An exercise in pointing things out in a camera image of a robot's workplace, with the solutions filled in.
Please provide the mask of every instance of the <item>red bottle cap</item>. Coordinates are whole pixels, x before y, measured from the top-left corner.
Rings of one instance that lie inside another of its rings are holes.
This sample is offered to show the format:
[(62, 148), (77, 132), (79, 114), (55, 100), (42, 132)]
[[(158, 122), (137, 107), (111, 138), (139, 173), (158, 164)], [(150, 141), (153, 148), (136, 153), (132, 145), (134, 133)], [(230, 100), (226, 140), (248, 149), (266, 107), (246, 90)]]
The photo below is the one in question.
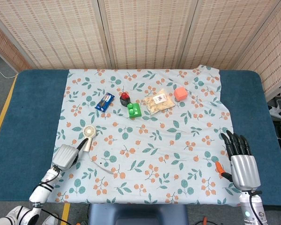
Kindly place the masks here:
[(121, 98), (124, 99), (124, 100), (126, 100), (126, 99), (129, 98), (129, 95), (128, 95), (126, 92), (123, 92), (123, 93), (121, 94)]

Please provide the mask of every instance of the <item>white sticker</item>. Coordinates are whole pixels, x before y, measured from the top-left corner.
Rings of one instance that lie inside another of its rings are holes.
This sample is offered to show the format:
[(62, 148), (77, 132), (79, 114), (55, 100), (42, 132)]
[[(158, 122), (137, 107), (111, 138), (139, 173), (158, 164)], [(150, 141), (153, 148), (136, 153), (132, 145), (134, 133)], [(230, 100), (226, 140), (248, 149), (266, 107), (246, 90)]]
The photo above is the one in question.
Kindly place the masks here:
[(161, 102), (165, 102), (167, 100), (167, 97), (165, 94), (160, 94), (160, 95), (154, 96), (153, 100), (154, 100), (155, 104), (158, 104)]

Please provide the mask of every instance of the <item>clear plastic bag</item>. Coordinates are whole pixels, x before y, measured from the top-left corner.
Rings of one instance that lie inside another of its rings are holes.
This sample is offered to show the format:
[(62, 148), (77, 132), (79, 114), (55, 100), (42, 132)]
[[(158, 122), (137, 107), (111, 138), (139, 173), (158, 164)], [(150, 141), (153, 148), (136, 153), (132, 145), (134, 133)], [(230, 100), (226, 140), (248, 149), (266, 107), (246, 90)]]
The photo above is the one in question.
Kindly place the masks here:
[(164, 89), (161, 89), (156, 95), (144, 98), (144, 101), (151, 115), (175, 106), (171, 97)]

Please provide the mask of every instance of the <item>floral tablecloth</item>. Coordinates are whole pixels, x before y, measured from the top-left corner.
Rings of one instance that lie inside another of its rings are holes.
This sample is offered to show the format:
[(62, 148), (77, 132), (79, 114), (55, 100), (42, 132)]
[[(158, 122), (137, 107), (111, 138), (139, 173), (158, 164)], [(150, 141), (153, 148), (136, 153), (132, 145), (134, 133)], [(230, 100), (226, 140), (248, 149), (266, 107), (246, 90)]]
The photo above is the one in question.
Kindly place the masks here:
[[(184, 86), (189, 95), (176, 101)], [(144, 97), (165, 89), (175, 106), (150, 115)], [(119, 101), (129, 93), (142, 117), (129, 119)], [(106, 112), (95, 109), (106, 92), (115, 96)], [(240, 191), (216, 170), (230, 171), (221, 132), (233, 131), (228, 109), (220, 102), (219, 70), (73, 69), (69, 71), (54, 152), (77, 147), (82, 129), (96, 127), (90, 153), (79, 153), (75, 166), (62, 173), (50, 202), (179, 203), (237, 205)]]

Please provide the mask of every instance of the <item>yellow tape line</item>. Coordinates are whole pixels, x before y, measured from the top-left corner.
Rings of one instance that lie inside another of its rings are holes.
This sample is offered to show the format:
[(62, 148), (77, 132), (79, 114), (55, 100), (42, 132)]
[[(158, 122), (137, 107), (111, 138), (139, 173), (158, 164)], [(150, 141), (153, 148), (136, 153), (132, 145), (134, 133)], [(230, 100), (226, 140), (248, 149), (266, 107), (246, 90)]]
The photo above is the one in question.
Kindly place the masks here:
[(11, 99), (11, 96), (13, 95), (13, 90), (14, 90), (14, 87), (15, 87), (15, 81), (17, 79), (18, 76), (15, 77), (14, 79), (14, 82), (13, 82), (13, 85), (11, 86), (10, 90), (9, 90), (9, 94), (7, 96), (7, 99), (5, 101), (5, 104), (3, 106), (3, 109), (1, 111), (1, 114), (0, 114), (0, 128), (1, 128), (1, 125), (3, 123), (3, 120), (4, 120), (4, 117), (5, 117), (5, 114), (6, 114), (6, 111), (8, 109), (8, 106), (9, 106), (9, 102), (10, 102), (10, 99)]
[(62, 212), (62, 219), (67, 221), (67, 218), (69, 216), (69, 211), (70, 211), (70, 203), (65, 203), (64, 205), (64, 210)]

